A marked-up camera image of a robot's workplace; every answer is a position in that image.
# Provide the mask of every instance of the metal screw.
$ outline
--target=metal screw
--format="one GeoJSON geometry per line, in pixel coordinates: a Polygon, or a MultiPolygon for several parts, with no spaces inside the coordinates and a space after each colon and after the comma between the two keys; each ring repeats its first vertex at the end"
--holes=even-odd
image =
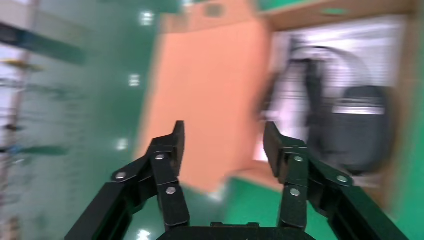
{"type": "Polygon", "coordinates": [[[166,194],[174,194],[176,191],[175,187],[168,187],[166,194]]]}
{"type": "Polygon", "coordinates": [[[165,156],[163,154],[159,154],[154,159],[156,159],[156,160],[162,160],[164,158],[165,158],[165,156]]]}
{"type": "Polygon", "coordinates": [[[344,176],[337,176],[337,180],[339,180],[340,182],[342,182],[342,183],[347,183],[348,182],[348,179],[346,178],[346,177],[344,177],[344,176]]]}
{"type": "Polygon", "coordinates": [[[297,190],[296,188],[292,188],[290,190],[290,194],[293,195],[293,196],[295,196],[295,197],[297,197],[297,196],[299,196],[301,194],[301,192],[299,190],[297,190]]]}
{"type": "Polygon", "coordinates": [[[125,172],[119,172],[117,175],[116,175],[116,179],[123,179],[123,178],[125,178],[127,176],[127,174],[125,173],[125,172]]]}
{"type": "Polygon", "coordinates": [[[301,158],[300,156],[295,156],[295,157],[294,157],[294,160],[296,160],[296,161],[298,161],[298,162],[303,162],[303,161],[304,161],[304,159],[303,159],[303,158],[301,158]]]}

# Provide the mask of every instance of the green floor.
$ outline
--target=green floor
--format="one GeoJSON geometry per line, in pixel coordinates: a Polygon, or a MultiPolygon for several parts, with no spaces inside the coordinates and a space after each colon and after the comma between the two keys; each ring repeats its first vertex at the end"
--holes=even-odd
{"type": "MultiPolygon", "coordinates": [[[[264,8],[273,8],[263,2],[264,8]]],[[[11,161],[6,205],[1,210],[3,220],[19,216],[22,239],[62,239],[110,174],[133,159],[158,16],[179,8],[176,0],[41,1],[44,13],[84,26],[89,34],[85,60],[78,64],[31,57],[44,71],[29,78],[19,122],[25,129],[17,136],[25,151],[11,161]],[[154,13],[153,25],[140,25],[143,11],[154,13]],[[129,85],[131,75],[139,75],[139,86],[129,85]]],[[[42,32],[51,26],[40,14],[34,29],[42,32]]],[[[413,170],[415,181],[423,179],[416,172],[422,169],[413,170]]],[[[417,189],[406,191],[423,200],[417,189]]],[[[238,179],[232,179],[219,198],[191,189],[184,193],[193,226],[209,222],[274,226],[281,199],[277,192],[238,179]]],[[[424,239],[405,220],[413,216],[411,208],[401,215],[399,224],[411,239],[424,239]]],[[[134,216],[125,239],[138,239],[140,230],[150,232],[149,239],[163,233],[156,199],[134,216]]],[[[317,240],[335,239],[323,217],[312,209],[307,232],[317,240]]]]}

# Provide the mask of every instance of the green epoxy floor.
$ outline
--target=green epoxy floor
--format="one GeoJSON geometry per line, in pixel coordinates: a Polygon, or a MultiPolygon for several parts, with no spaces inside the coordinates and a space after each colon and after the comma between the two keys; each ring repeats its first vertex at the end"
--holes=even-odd
{"type": "MultiPolygon", "coordinates": [[[[270,9],[283,2],[259,5],[270,9]]],[[[88,30],[86,58],[69,64],[31,56],[45,70],[29,78],[19,122],[25,129],[17,135],[25,151],[11,161],[1,218],[18,216],[23,240],[58,240],[111,173],[133,159],[158,16],[177,12],[180,5],[174,0],[42,0],[40,9],[88,30]],[[143,11],[154,13],[153,25],[140,25],[143,11]],[[131,75],[139,75],[139,86],[129,86],[131,75]]],[[[51,26],[40,14],[34,30],[51,26]]],[[[193,226],[258,222],[271,227],[281,200],[280,193],[239,179],[232,179],[219,198],[188,188],[184,194],[193,226]]],[[[317,240],[336,239],[325,219],[308,210],[307,232],[317,240]]],[[[163,233],[156,199],[134,216],[125,239],[137,240],[140,230],[150,232],[150,240],[163,233]]]]}

